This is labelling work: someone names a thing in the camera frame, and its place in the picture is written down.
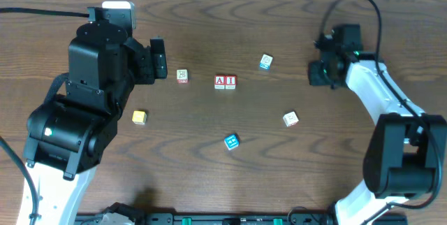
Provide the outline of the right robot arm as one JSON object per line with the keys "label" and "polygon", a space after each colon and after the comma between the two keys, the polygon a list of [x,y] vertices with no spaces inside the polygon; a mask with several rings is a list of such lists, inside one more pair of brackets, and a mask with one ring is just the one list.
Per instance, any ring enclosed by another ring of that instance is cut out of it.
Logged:
{"label": "right robot arm", "polygon": [[409,100],[378,53],[363,50],[358,33],[321,34],[315,47],[321,58],[309,64],[310,85],[350,89],[375,125],[362,181],[332,206],[326,222],[373,224],[392,208],[427,207],[442,184],[446,120]]}

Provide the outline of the red letter A block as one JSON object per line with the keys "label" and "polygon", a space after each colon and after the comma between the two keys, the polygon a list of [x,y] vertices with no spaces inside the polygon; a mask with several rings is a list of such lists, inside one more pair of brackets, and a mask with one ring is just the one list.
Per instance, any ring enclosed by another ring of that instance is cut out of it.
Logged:
{"label": "red letter A block", "polygon": [[224,75],[216,75],[214,77],[214,88],[215,89],[226,88],[226,77]]}

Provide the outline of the red letter I block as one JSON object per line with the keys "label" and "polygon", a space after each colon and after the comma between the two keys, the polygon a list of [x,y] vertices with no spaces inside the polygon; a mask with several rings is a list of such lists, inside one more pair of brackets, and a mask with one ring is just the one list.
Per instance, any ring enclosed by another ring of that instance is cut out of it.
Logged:
{"label": "red letter I block", "polygon": [[236,75],[227,75],[225,89],[235,89],[236,86],[237,86],[237,76]]}

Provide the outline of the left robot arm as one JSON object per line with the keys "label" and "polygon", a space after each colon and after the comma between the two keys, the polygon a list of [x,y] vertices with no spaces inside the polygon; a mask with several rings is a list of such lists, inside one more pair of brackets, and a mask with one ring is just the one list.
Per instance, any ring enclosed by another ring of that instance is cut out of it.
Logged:
{"label": "left robot arm", "polygon": [[105,1],[87,19],[68,46],[68,72],[27,120],[19,224],[74,223],[133,88],[168,74],[163,39],[133,37],[131,2]]}

